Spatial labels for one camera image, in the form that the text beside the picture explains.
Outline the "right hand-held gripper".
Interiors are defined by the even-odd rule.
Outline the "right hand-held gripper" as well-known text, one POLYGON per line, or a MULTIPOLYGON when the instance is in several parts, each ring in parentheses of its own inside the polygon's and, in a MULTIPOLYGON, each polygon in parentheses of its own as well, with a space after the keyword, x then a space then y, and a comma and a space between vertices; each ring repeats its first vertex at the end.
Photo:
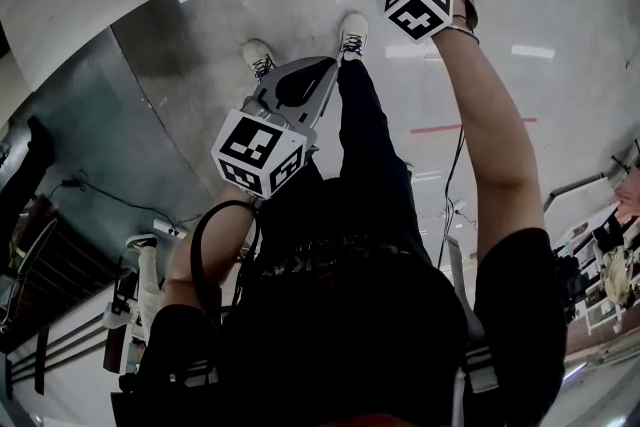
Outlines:
MULTIPOLYGON (((463 0, 465 29, 472 33, 478 25, 475 0, 463 0)), ((384 0, 385 17, 415 43, 423 42, 454 22, 454 0, 384 0)))

